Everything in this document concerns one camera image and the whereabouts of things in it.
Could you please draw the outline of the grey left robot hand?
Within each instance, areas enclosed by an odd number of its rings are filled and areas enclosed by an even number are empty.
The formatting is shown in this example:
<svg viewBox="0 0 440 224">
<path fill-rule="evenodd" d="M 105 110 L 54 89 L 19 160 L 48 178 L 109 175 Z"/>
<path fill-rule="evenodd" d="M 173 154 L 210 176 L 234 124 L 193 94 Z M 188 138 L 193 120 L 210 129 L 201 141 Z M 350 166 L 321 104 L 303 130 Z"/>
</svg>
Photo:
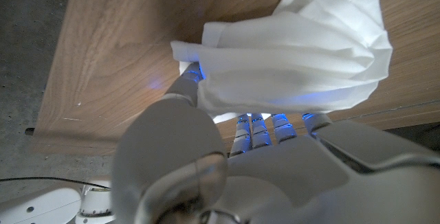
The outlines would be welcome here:
<svg viewBox="0 0 440 224">
<path fill-rule="evenodd" d="M 274 115 L 277 145 L 254 145 L 240 117 L 230 153 L 196 107 L 192 63 L 119 141 L 111 172 L 117 223 L 438 223 L 439 155 L 351 121 L 306 114 L 297 136 Z"/>
</svg>

